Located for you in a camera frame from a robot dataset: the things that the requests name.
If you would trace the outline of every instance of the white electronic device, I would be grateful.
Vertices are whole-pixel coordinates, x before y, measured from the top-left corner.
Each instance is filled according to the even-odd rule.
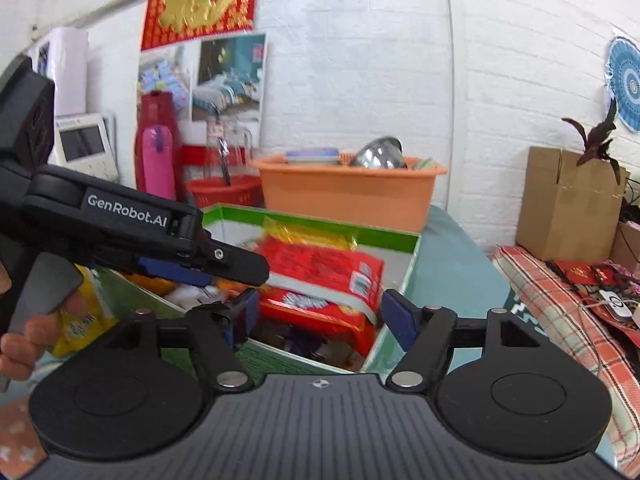
[[[110,128],[109,133],[114,137],[113,121]],[[103,116],[81,114],[56,118],[49,164],[117,181],[118,169]]]
[[[607,301],[605,306],[614,319],[618,321],[631,321],[633,315],[629,308],[622,303],[619,295],[615,292],[611,292],[610,290],[599,290],[598,294],[600,294],[603,300]]]
[[[54,28],[29,50],[33,71],[56,84],[53,114],[86,112],[86,61],[89,33],[82,28]]]

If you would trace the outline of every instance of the teal table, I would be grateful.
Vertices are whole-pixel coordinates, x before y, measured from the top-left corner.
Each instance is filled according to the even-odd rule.
[[[484,318],[489,309],[504,306],[511,294],[509,283],[486,255],[451,216],[436,206],[429,209],[429,221],[422,233],[414,283],[409,297],[413,303],[446,306],[460,317]],[[479,348],[455,350],[449,371],[480,355]],[[615,465],[606,437],[597,453]]]

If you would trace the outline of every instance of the wall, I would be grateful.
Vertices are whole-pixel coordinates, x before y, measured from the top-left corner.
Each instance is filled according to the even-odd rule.
[[[640,0],[464,0],[468,145],[465,230],[485,250],[512,244],[527,147],[580,149],[572,126],[606,113],[603,73],[613,26],[640,40]],[[612,154],[640,171],[640,136],[621,123]]]
[[[19,36],[27,34],[36,19],[44,23],[100,1],[39,0],[33,9],[1,15],[0,30],[6,39],[10,23]],[[459,220],[483,249],[513,243],[527,147],[579,149],[576,131],[559,118],[593,126],[604,116],[602,73],[612,26],[640,40],[638,2],[463,0],[468,142]],[[140,2],[90,29],[88,106],[116,112],[128,184],[144,11]],[[270,43],[265,151],[301,143],[356,148],[394,133],[407,152],[448,162],[446,0],[258,0],[256,25]],[[12,55],[3,43],[0,64]],[[622,126],[617,135],[614,154],[640,172],[639,137]],[[445,201],[440,179],[435,202]]]

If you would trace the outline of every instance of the gray ribbed panel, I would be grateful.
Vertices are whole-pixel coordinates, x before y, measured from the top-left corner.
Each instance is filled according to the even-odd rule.
[[[590,480],[619,478],[594,456],[556,465],[486,457],[450,436],[418,396],[374,375],[268,376],[222,397],[173,447],[122,463],[53,456],[29,480]]]

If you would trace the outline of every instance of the red plastic basket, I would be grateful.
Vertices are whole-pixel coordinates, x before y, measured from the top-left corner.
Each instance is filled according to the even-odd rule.
[[[217,203],[261,206],[264,202],[262,181],[255,175],[232,176],[231,186],[225,186],[219,176],[191,180],[186,186],[200,209]]]

